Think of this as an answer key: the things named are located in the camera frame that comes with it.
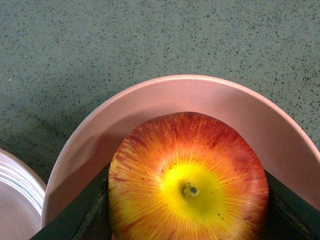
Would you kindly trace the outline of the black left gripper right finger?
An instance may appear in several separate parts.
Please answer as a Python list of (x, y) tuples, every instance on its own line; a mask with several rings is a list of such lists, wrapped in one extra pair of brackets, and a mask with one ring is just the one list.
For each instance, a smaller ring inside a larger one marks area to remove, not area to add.
[(265, 172), (269, 187), (268, 216), (262, 240), (318, 240), (320, 211)]

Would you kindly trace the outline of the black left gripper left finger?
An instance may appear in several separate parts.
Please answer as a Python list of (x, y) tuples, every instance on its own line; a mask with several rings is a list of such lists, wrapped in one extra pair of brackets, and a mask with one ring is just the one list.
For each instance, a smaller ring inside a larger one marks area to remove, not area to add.
[(33, 240), (111, 240), (108, 163), (81, 193)]

